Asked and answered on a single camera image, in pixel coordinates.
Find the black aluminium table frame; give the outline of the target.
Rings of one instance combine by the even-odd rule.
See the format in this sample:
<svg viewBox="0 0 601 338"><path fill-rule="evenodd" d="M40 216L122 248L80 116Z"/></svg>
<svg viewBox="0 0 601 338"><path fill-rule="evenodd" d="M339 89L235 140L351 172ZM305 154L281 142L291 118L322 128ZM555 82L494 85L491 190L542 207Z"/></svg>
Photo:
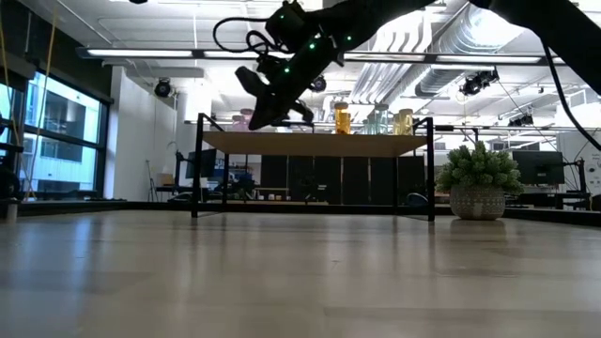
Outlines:
<svg viewBox="0 0 601 338"><path fill-rule="evenodd" d="M128 201L46 201L19 203L18 216L45 216L70 213L86 213L117 210L187 211L190 204L152 203ZM200 204L200 212L241 212L241 213L290 213L290 214L334 214L334 215L397 215L428 216L426 207L387 207L387 206L330 206L305 204L251 204L232 201L222 204ZM508 219L545 223L565 223L601 228L601 212L570 211L534 208L507 208L503 216Z"/></svg>

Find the black computer monitor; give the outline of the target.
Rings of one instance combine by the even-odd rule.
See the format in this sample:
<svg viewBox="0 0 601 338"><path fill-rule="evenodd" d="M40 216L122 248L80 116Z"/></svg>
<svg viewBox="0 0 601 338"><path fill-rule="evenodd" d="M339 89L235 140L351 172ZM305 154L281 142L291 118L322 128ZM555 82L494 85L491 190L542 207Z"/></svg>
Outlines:
<svg viewBox="0 0 601 338"><path fill-rule="evenodd" d="M564 183L563 156L557 151L520 150L512 152L524 185L560 185Z"/></svg>
<svg viewBox="0 0 601 338"><path fill-rule="evenodd" d="M217 150L206 149L201 152L201 162L200 162L200 176L201 177L213 177L215 172L215 165L217 160ZM190 152L188 154L187 159L187 167L186 167L186 178L193 178L194 174L194 161L195 161L195 153Z"/></svg>

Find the long overhead light bar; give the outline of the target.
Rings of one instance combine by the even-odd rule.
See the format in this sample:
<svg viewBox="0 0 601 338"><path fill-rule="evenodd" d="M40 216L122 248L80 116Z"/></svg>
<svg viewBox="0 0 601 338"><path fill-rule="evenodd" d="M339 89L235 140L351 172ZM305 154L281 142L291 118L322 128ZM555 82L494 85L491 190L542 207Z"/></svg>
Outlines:
<svg viewBox="0 0 601 338"><path fill-rule="evenodd" d="M209 59L256 60L256 52L231 53L222 50L200 49L122 49L78 47L83 59ZM404 63L428 65L492 65L543 67L548 65L544 54L434 54L351 51L344 54L345 63Z"/></svg>

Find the orange medicine bottle white cap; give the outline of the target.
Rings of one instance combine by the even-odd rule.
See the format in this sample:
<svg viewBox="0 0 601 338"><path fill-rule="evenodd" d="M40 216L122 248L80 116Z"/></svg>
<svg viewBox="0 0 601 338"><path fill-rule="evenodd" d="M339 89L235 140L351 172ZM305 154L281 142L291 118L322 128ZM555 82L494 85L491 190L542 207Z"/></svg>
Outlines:
<svg viewBox="0 0 601 338"><path fill-rule="evenodd" d="M336 102L334 104L335 133L350 134L351 114L348 112L346 102Z"/></svg>

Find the large window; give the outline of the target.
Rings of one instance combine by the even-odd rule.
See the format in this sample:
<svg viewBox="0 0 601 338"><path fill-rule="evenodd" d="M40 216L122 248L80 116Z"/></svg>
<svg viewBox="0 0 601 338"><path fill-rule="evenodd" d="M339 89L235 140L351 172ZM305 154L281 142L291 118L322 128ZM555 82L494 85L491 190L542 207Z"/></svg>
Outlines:
<svg viewBox="0 0 601 338"><path fill-rule="evenodd" d="M23 147L16 175L25 200L99 195L106 122L105 104L52 77L0 77L0 143Z"/></svg>

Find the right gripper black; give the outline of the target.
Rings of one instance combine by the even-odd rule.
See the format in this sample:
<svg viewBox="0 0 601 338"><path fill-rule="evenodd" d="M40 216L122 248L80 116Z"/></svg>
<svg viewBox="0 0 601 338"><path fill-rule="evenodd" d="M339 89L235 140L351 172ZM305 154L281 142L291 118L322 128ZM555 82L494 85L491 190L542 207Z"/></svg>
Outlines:
<svg viewBox="0 0 601 338"><path fill-rule="evenodd" d="M307 44L291 59L264 57L261 66L267 66L269 82L264 83L256 72L239 67L236 76L243 89L256 98L254 113L249 122L250 131L288 119L290 110L300 113L302 121L312 123L313 112L299 100L312 81L340 54L328 44Z"/></svg>

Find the silver ventilation duct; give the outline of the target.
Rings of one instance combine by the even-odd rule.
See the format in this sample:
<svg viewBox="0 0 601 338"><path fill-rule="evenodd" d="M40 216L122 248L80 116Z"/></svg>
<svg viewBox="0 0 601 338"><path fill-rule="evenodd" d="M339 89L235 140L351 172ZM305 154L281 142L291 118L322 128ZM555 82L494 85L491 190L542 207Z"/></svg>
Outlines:
<svg viewBox="0 0 601 338"><path fill-rule="evenodd" d="M429 51L435 54L495 54L523 31L522 27L506 22L492 11L469 5L460 11ZM431 66L415 86L415 92L434 96L463 72L463 69Z"/></svg>

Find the black equipment stand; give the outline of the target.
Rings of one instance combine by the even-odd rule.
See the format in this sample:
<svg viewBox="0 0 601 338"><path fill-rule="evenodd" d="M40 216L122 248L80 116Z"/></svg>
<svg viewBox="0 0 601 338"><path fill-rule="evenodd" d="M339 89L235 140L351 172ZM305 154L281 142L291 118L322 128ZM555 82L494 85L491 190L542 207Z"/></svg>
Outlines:
<svg viewBox="0 0 601 338"><path fill-rule="evenodd" d="M0 204L20 203L23 200L21 181L16 175L16 160L23 153L22 146L0 143Z"/></svg>

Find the green artificial potted plant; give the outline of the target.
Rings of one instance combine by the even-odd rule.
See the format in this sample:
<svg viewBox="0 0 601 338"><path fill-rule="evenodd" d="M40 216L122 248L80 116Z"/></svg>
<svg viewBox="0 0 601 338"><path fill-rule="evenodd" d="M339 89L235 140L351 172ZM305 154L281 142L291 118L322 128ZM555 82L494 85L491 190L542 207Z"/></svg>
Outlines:
<svg viewBox="0 0 601 338"><path fill-rule="evenodd" d="M508 152L489 151L479 141L474 149L451 150L447 160L436 189L449 194L451 211L462 220L495 221L505 211L505 195L523 192L517 163Z"/></svg>

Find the wooden shelf black metal legs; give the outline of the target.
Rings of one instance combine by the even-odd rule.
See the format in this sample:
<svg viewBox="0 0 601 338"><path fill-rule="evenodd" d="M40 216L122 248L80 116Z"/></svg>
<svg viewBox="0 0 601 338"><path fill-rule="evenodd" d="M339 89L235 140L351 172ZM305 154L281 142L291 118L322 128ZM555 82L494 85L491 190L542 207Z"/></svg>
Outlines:
<svg viewBox="0 0 601 338"><path fill-rule="evenodd" d="M427 117L413 124L413 129L424 126L425 136L411 135L343 135L320 133L227 132L210 116L198 114L195 137L193 199L191 216L198 216L200 162L202 145L208 143L224 153L223 184L229 179L229 156L276 155L306 157L365 157L398 159L410 151L426 146L427 166L427 220L436 219L434 179L434 122Z"/></svg>

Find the dark office desk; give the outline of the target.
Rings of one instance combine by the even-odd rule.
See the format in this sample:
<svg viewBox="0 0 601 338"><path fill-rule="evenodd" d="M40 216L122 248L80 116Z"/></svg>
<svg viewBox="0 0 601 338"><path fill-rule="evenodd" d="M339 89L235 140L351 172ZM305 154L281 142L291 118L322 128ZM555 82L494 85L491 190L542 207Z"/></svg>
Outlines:
<svg viewBox="0 0 601 338"><path fill-rule="evenodd" d="M509 195L505 199L507 207L533 206L539 208L591 209L592 196L588 192L524 192L520 195Z"/></svg>

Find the black cabinet row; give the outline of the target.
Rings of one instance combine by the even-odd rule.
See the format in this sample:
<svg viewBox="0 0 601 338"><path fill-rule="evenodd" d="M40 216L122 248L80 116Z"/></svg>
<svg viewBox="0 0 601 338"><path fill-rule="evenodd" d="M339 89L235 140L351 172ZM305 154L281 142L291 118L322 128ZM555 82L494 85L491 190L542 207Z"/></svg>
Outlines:
<svg viewBox="0 0 601 338"><path fill-rule="evenodd" d="M344 206L423 205L424 157L264 156L259 187L266 197Z"/></svg>

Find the teal medicine bottle white cap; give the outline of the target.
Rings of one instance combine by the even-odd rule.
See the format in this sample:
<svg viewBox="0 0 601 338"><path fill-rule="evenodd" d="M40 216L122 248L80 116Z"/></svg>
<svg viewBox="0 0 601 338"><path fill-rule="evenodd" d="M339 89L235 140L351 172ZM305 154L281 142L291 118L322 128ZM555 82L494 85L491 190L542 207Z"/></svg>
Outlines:
<svg viewBox="0 0 601 338"><path fill-rule="evenodd" d="M376 134L388 133L388 115L389 105L380 103L375 106L374 110L374 131Z"/></svg>

